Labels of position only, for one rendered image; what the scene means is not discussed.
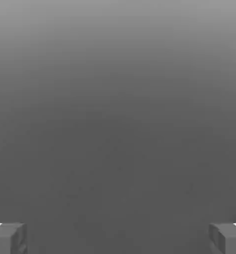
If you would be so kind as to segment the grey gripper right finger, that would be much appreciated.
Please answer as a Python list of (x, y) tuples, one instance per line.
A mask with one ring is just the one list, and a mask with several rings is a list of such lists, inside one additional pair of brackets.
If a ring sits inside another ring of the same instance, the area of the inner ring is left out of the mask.
[(236, 254), (236, 223), (211, 223), (208, 235), (211, 254)]

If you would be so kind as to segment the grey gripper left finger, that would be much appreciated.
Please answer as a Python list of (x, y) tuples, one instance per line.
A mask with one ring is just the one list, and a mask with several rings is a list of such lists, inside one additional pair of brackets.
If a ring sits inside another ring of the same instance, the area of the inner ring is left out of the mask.
[(0, 254), (28, 254), (27, 224), (0, 223)]

